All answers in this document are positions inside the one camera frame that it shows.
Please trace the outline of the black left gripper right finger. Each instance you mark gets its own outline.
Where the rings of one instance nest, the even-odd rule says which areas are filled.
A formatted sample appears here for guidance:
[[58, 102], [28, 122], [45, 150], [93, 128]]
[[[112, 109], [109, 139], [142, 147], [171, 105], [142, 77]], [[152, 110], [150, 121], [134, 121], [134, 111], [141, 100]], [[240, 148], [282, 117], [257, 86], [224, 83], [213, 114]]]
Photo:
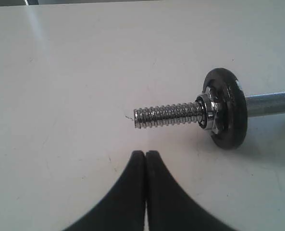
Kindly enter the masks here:
[[233, 231], [197, 204], [177, 183], [158, 151], [146, 153], [150, 231]]

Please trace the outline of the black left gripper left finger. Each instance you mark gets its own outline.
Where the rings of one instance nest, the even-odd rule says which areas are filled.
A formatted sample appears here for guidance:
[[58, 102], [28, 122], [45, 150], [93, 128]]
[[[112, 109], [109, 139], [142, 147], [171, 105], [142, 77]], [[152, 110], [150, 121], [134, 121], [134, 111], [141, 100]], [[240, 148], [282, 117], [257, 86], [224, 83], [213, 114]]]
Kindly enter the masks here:
[[108, 193], [66, 231], [142, 231], [145, 225], [145, 155], [133, 151]]

